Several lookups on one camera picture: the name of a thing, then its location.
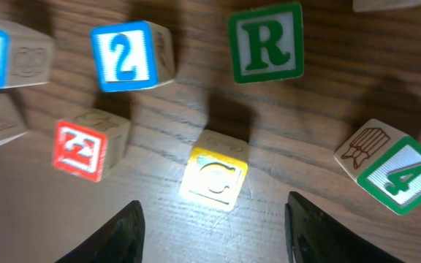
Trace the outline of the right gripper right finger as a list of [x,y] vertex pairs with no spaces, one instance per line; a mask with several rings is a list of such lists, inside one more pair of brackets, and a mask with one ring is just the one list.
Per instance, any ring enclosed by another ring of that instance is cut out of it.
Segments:
[[296,191],[285,204],[285,237],[290,263],[401,263],[335,220]]

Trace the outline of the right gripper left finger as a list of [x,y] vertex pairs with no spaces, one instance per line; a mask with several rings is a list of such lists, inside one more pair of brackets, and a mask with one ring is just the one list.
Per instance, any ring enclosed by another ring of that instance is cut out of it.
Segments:
[[57,263],[141,263],[144,242],[143,208],[133,200]]

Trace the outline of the yellow C block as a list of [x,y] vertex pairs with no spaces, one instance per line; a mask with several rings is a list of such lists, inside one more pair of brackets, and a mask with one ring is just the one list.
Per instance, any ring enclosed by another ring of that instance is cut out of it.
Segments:
[[220,210],[231,211],[249,168],[249,144],[205,129],[191,149],[180,195]]

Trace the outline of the blue L block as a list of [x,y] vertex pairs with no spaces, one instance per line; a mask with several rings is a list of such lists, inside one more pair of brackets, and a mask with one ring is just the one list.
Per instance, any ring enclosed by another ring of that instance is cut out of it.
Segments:
[[54,50],[47,34],[0,20],[0,89],[47,83]]

